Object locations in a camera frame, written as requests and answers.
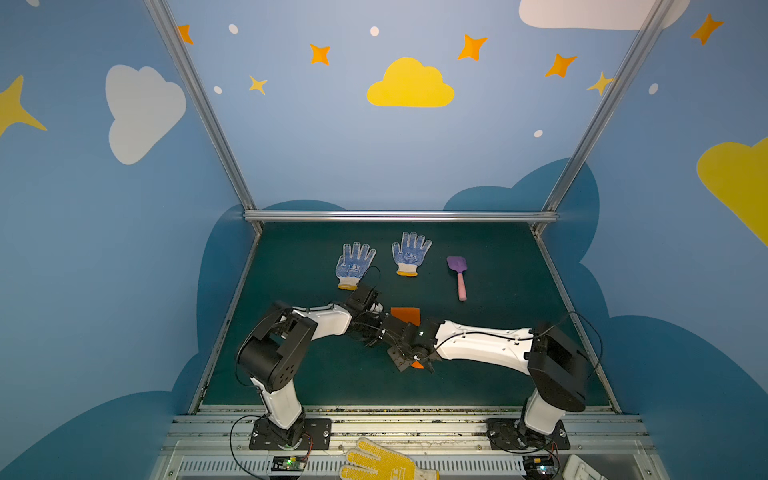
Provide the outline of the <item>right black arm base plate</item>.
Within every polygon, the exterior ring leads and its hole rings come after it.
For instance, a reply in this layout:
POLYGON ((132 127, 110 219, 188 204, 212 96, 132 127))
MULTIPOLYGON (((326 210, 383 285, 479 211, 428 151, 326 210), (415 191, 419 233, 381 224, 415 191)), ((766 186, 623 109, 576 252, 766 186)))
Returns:
POLYGON ((550 448, 569 450, 571 443, 562 420, 550 434, 528 429, 520 419, 496 418, 486 421, 486 436, 494 450, 533 453, 550 448))

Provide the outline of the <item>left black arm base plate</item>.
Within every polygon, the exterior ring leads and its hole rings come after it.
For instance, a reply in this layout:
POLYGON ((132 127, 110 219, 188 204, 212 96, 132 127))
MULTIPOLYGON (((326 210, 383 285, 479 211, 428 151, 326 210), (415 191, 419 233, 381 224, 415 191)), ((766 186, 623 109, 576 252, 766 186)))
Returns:
POLYGON ((248 448, 250 450, 328 450, 332 421, 329 418, 300 417, 288 429, 282 429, 267 418, 254 422, 248 448))

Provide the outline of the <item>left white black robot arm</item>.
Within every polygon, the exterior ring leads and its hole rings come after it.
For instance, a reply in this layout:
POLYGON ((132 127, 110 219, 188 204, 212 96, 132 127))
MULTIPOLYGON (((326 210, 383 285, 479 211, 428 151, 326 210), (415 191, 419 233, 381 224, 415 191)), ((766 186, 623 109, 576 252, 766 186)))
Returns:
POLYGON ((266 408, 255 438, 269 446, 295 450, 307 434, 306 411, 298 400, 294 377, 311 343, 352 332, 378 341, 391 318, 377 302, 378 292, 365 286, 341 303, 296 307, 275 302, 237 350, 237 367, 248 375, 266 408))

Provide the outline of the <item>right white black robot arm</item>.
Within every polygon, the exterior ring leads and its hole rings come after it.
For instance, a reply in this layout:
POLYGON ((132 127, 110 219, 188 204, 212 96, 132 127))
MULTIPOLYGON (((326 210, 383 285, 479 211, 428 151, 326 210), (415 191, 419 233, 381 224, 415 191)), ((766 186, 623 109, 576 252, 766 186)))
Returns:
POLYGON ((562 418, 587 405, 591 363, 586 353, 559 327, 543 322, 534 328, 499 330, 452 321, 415 325, 394 316, 385 319, 374 337, 389 346, 399 370, 417 364, 467 360, 506 367, 529 376, 533 393, 514 423, 510 450, 539 449, 562 437, 562 418))

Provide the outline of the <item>orange square paper sheet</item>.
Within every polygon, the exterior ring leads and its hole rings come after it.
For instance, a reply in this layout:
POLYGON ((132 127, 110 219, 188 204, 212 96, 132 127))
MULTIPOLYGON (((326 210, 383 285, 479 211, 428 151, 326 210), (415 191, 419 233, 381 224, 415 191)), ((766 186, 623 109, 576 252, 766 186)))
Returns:
POLYGON ((402 335, 387 350, 387 354, 400 372, 408 368, 434 372, 430 355, 433 353, 434 340, 426 325, 421 325, 420 310, 411 307, 393 307, 392 317, 405 324, 402 335))

